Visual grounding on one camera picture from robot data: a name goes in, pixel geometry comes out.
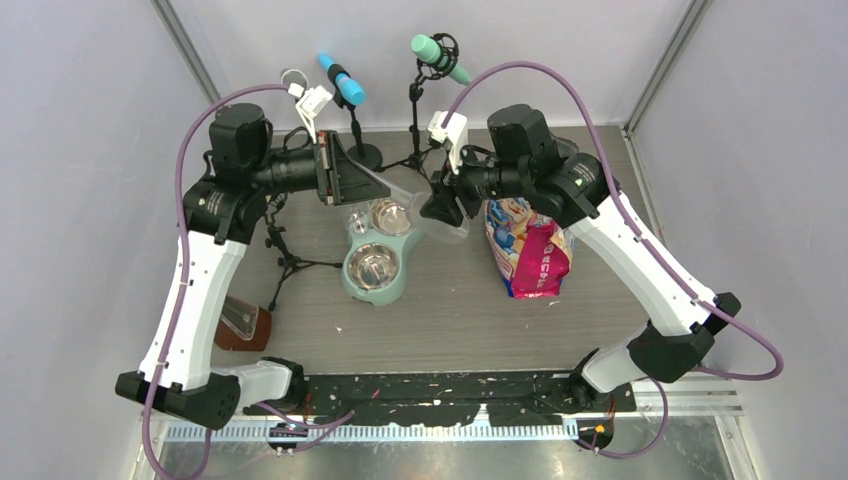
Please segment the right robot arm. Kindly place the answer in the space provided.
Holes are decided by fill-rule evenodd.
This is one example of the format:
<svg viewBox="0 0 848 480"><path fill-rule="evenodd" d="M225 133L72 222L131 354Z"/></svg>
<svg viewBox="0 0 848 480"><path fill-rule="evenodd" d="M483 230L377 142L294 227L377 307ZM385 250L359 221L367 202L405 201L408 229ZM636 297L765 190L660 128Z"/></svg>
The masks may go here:
<svg viewBox="0 0 848 480"><path fill-rule="evenodd" d="M632 338L579 363L570 376L574 403L596 410L622 384L642 378L671 383L700 366L739 313L739 299L692 279L642 224L599 155L556 136L539 110L504 107L487 126L491 151L469 142L463 115L432 116L430 142L447 157L421 215L457 227L486 200L525 200L590 247L649 317Z"/></svg>

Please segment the clear plastic scoop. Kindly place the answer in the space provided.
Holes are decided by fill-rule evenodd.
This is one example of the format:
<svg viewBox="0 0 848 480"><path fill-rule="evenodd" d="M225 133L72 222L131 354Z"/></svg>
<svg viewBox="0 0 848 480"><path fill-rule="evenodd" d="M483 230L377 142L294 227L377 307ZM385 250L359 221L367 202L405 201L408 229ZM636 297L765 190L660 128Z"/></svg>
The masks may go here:
<svg viewBox="0 0 848 480"><path fill-rule="evenodd" d="M352 164L371 179L390 189L391 198L406 209L410 225L415 229L421 230L425 235L437 241L448 244L460 243L468 237L470 226L467 220L463 220L459 226L453 226L441 220L424 216L423 208L425 202L431 198L429 192L410 192L377 172L368 169L356 160L352 160Z"/></svg>

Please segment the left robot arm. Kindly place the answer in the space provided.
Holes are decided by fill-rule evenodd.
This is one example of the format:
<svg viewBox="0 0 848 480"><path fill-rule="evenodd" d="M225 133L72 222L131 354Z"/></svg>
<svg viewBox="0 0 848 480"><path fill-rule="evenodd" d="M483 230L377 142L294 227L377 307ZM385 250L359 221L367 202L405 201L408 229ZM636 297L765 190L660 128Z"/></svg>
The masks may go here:
<svg viewBox="0 0 848 480"><path fill-rule="evenodd" d="M228 368L211 364L226 294L271 196L314 192L328 206L386 198L390 188L321 130L298 149L276 148L273 127L251 103L202 117L211 147L204 175L177 196L178 254L160 324L118 396L211 430L245 408L270 402L298 412L307 398L303 367L278 357Z"/></svg>

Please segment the colourful cat food bag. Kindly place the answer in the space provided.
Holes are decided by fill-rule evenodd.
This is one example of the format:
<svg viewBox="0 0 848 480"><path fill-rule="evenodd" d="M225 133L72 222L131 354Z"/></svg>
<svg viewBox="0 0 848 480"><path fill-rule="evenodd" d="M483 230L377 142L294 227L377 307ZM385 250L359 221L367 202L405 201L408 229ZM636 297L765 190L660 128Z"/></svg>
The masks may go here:
<svg viewBox="0 0 848 480"><path fill-rule="evenodd" d="M523 198L484 203L487 239L507 294L556 297L571 272L574 235Z"/></svg>

